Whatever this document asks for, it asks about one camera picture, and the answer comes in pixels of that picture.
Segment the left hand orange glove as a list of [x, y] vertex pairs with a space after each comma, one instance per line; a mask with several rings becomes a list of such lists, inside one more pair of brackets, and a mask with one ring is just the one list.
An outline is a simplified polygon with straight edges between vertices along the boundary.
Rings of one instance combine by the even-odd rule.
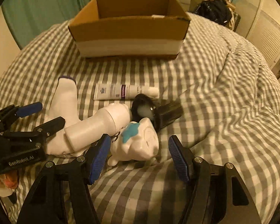
[[0, 197], [10, 196], [18, 187], [18, 171], [12, 170], [0, 175]]

